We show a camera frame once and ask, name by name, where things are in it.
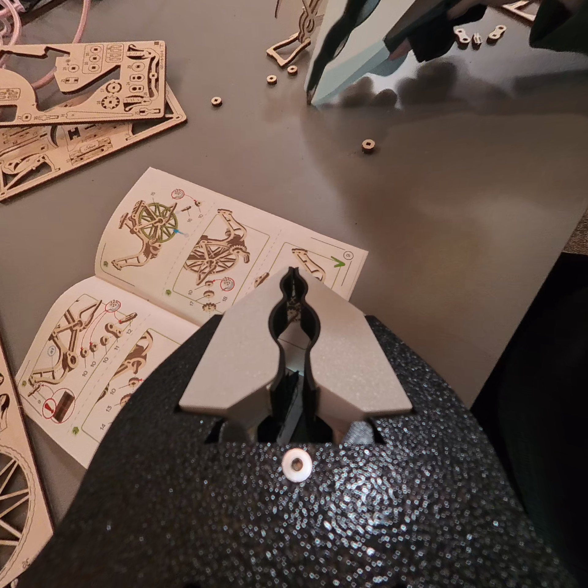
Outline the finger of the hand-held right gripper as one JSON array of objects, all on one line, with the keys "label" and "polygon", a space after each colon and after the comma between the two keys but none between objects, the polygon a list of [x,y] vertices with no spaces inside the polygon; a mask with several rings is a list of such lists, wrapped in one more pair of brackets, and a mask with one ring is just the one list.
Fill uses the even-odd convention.
[{"label": "finger of the hand-held right gripper", "polygon": [[313,106],[328,102],[388,59],[390,49],[385,46],[385,37],[413,3],[354,1],[352,29],[326,66]]},{"label": "finger of the hand-held right gripper", "polygon": [[354,1],[327,1],[305,80],[306,104],[310,105],[326,66],[347,39],[353,25]]}]

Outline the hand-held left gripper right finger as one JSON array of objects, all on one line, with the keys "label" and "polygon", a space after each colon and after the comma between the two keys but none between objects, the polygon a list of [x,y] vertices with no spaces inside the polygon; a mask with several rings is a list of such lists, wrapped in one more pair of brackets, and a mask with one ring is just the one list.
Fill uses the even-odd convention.
[{"label": "hand-held left gripper right finger", "polygon": [[364,313],[292,269],[305,351],[303,415],[312,443],[342,443],[355,422],[407,415],[413,405]]}]

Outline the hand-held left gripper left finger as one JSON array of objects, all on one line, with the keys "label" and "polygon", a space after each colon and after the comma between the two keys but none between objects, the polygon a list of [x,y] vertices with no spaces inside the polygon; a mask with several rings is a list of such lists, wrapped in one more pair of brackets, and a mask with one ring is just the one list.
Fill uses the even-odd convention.
[{"label": "hand-held left gripper left finger", "polygon": [[220,319],[179,401],[187,412],[223,417],[256,432],[267,418],[281,427],[288,392],[285,351],[293,267],[268,277]]}]

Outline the person's right forearm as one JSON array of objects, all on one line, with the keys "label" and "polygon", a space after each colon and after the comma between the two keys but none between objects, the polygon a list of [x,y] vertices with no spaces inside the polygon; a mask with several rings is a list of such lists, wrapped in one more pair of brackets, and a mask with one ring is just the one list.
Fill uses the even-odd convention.
[{"label": "person's right forearm", "polygon": [[542,1],[529,45],[587,55],[587,1]]}]

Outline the wooden gear parts sheet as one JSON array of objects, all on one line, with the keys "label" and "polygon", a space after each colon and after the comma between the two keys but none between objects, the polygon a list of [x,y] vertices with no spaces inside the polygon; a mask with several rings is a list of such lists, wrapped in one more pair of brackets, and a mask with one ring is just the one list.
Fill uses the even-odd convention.
[{"label": "wooden gear parts sheet", "polygon": [[526,25],[531,26],[535,21],[540,4],[541,1],[515,1],[510,4],[503,4],[499,8],[510,17],[516,18]]}]

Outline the wooden wheel parts sheet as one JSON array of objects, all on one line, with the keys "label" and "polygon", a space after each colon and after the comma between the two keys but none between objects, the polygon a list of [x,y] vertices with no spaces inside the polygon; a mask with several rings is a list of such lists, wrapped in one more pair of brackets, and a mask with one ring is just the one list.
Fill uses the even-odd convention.
[{"label": "wooden wheel parts sheet", "polygon": [[54,532],[21,403],[1,348],[1,587],[16,587]]}]

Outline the illustrated instruction booklet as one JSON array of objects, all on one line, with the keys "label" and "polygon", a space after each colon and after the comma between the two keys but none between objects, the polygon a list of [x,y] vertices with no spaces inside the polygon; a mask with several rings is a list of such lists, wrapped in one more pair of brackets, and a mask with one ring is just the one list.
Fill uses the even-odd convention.
[{"label": "illustrated instruction booklet", "polygon": [[40,326],[16,377],[25,413],[88,468],[139,386],[212,316],[284,266],[349,300],[367,256],[149,168],[110,218],[94,275]]}]

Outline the stack of wooden part sheets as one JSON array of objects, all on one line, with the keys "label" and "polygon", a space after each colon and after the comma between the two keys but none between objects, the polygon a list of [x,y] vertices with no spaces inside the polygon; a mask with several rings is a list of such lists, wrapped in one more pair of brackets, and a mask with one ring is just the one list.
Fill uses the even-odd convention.
[{"label": "stack of wooden part sheets", "polygon": [[166,43],[163,40],[130,42],[61,43],[14,45],[1,49],[1,56],[55,58],[59,90],[73,95],[100,86],[72,106],[40,110],[36,90],[23,76],[1,70],[1,106],[14,107],[15,119],[2,127],[18,125],[70,125],[157,119],[166,106]]}]

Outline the person's dark clothed body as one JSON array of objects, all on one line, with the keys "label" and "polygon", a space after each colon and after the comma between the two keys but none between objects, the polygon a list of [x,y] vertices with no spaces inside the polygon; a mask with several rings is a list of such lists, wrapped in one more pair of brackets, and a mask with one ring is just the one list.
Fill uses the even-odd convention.
[{"label": "person's dark clothed body", "polygon": [[587,587],[587,255],[560,254],[471,411],[536,533]]}]

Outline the wooden bicycle frame model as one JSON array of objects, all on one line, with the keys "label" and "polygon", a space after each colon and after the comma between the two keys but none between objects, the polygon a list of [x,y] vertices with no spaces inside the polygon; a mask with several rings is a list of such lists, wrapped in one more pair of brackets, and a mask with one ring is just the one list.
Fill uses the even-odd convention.
[{"label": "wooden bicycle frame model", "polygon": [[[290,37],[282,40],[266,50],[268,57],[272,58],[279,68],[286,69],[293,65],[303,51],[310,47],[312,34],[320,26],[323,15],[319,14],[322,1],[302,1],[303,10],[298,20],[298,31]],[[288,56],[282,56],[280,51],[296,45]]]}]

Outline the wooden frame parts sheet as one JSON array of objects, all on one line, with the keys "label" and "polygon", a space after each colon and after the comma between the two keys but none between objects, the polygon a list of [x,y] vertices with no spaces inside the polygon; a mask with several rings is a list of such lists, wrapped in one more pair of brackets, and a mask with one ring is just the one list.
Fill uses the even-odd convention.
[{"label": "wooden frame parts sheet", "polygon": [[186,121],[167,86],[162,118],[2,128],[1,201]]}]

